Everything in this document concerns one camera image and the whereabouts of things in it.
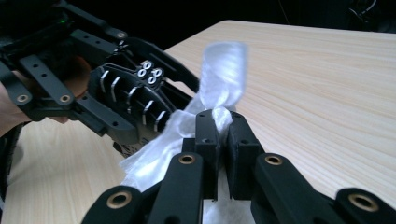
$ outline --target table surface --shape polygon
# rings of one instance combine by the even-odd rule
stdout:
[[[366,189],[396,207],[396,35],[222,21],[167,52],[199,76],[205,47],[248,45],[237,111],[267,152],[312,184]],[[23,130],[3,223],[79,223],[125,177],[109,137],[78,121]]]

